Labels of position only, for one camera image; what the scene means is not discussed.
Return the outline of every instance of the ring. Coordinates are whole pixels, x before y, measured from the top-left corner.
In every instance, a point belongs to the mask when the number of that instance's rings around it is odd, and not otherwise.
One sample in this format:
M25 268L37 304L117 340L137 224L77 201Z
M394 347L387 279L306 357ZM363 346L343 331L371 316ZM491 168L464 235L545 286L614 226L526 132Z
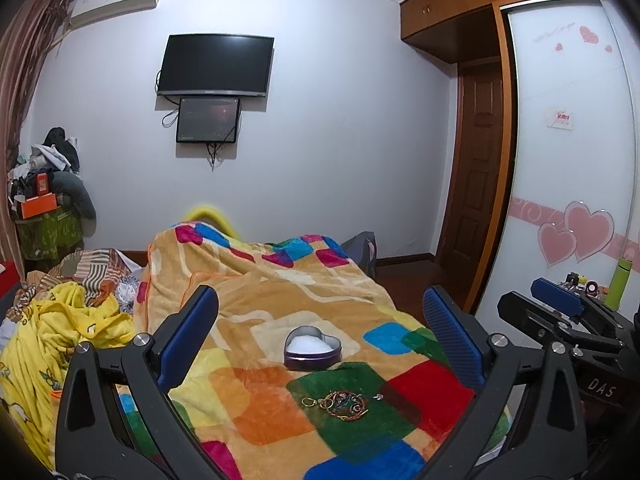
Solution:
M333 399L322 399L320 402L318 402L318 405L323 410L330 410L334 406L334 400Z

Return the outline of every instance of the wooden floor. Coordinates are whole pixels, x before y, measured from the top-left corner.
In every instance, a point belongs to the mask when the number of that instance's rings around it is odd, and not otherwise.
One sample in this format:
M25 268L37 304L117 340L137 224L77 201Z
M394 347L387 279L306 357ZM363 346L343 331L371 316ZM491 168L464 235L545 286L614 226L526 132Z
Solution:
M424 291L431 285L442 285L449 293L452 290L447 286L444 271L428 261L378 267L376 281L386 288L398 310L411 314L423 324L426 324L422 314Z

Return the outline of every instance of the necklace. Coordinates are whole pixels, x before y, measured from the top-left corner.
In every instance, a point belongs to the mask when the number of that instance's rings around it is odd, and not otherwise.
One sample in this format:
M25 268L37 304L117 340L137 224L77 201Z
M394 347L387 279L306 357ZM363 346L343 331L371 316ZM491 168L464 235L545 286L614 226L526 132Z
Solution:
M371 397L374 400L382 400L382 394L376 394ZM326 394L322 399L312 399L305 397L302 399L302 405L306 408L319 406L329 415L336 416L340 420L350 421L358 420L369 411L367 408L367 399L363 394L355 394L349 390L334 390Z

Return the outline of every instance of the black tv screen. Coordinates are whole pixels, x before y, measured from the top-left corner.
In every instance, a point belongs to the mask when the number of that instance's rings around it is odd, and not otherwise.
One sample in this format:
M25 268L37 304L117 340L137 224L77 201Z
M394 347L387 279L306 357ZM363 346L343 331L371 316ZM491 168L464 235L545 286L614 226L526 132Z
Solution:
M233 34L169 36L158 95L266 96L273 38Z

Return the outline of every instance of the television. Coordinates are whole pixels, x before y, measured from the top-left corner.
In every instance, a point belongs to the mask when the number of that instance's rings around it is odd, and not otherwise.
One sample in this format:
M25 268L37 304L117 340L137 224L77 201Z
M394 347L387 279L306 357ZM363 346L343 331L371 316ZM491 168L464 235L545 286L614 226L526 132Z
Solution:
M158 95L267 95L273 38L235 34L169 36Z
M236 142L238 97L187 96L180 99L175 142Z

